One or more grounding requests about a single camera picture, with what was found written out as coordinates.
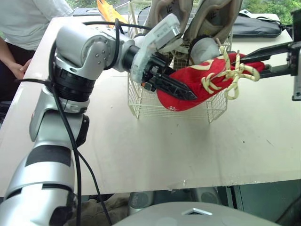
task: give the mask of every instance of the gray floor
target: gray floor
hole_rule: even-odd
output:
[[[301,195],[301,180],[235,186],[238,209],[275,222]]]

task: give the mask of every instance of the white table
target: white table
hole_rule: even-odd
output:
[[[56,18],[47,29],[25,75],[46,78],[50,44],[60,26],[89,17]],[[249,53],[290,41],[234,39]],[[285,64],[285,54],[272,65]],[[101,192],[121,193],[198,186],[229,186],[301,178],[301,104],[291,101],[289,75],[259,82],[239,81],[240,96],[218,120],[140,117],[127,106],[127,74],[104,71],[96,82],[87,115],[90,128],[79,148],[93,168]],[[0,130],[0,196],[32,148],[29,123],[41,85],[22,83]],[[95,194],[82,164],[83,194]]]

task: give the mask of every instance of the human hand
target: human hand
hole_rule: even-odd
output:
[[[21,71],[22,67],[23,66],[20,64],[12,63],[10,64],[9,69],[17,79],[22,79],[24,77],[24,72]]]
[[[27,68],[28,68],[28,66],[29,66],[29,64],[30,64],[31,61],[32,61],[32,60],[29,59],[29,60],[23,65],[23,67],[21,68],[21,71],[22,71],[22,72],[26,72],[26,70],[27,70]]]
[[[31,62],[31,59],[29,59],[23,66],[20,64],[17,64],[17,63],[11,63],[9,65],[9,69],[15,75],[15,77],[17,79],[23,79],[24,73],[26,72],[30,62]]]

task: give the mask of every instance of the shoelace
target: shoelace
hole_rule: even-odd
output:
[[[220,46],[220,51],[222,52],[224,60],[226,61],[226,70],[223,71],[222,73],[218,74],[218,75],[215,75],[215,73],[210,73],[206,77],[203,77],[201,79],[201,82],[202,82],[202,85],[203,85],[204,89],[208,93],[212,94],[212,93],[214,93],[214,91],[211,90],[211,89],[220,90],[221,87],[218,87],[218,86],[214,85],[211,82],[211,79],[216,78],[216,77],[225,76],[225,79],[223,80],[223,81],[225,81],[229,78],[232,78],[233,82],[225,89],[224,95],[228,100],[234,100],[239,95],[238,80],[240,78],[247,78],[247,79],[250,79],[252,81],[258,81],[259,78],[260,78],[260,74],[255,68],[253,68],[251,66],[248,66],[248,65],[244,65],[243,63],[240,64],[239,51],[236,54],[235,69],[231,70],[230,59],[229,59],[229,56],[227,54],[226,48],[224,46]],[[250,74],[244,74],[243,71],[248,71]],[[229,91],[232,90],[232,89],[234,90],[234,96],[229,95]]]

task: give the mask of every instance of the yellow shoelace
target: yellow shoelace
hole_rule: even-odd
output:
[[[222,56],[219,56],[218,59],[224,59],[226,61],[225,71],[223,71],[217,75],[215,75],[215,73],[210,73],[206,77],[203,77],[201,79],[201,82],[202,82],[204,89],[208,93],[212,94],[212,93],[214,93],[214,91],[211,89],[214,89],[214,90],[221,89],[221,87],[218,87],[211,82],[212,79],[225,76],[225,79],[223,81],[226,81],[227,79],[232,78],[233,82],[225,89],[224,95],[228,100],[234,100],[239,95],[238,80],[240,78],[247,78],[252,81],[258,81],[260,78],[260,74],[255,68],[248,66],[248,65],[244,65],[243,63],[240,63],[239,51],[236,54],[235,69],[231,70],[230,59],[227,54],[226,48],[224,46],[220,46],[220,51],[222,53]],[[191,67],[196,70],[209,70],[213,60],[208,60],[207,62],[209,63],[208,66],[193,65]],[[243,71],[248,71],[250,74],[244,74]],[[229,95],[229,91],[232,89],[234,90],[234,96]]]

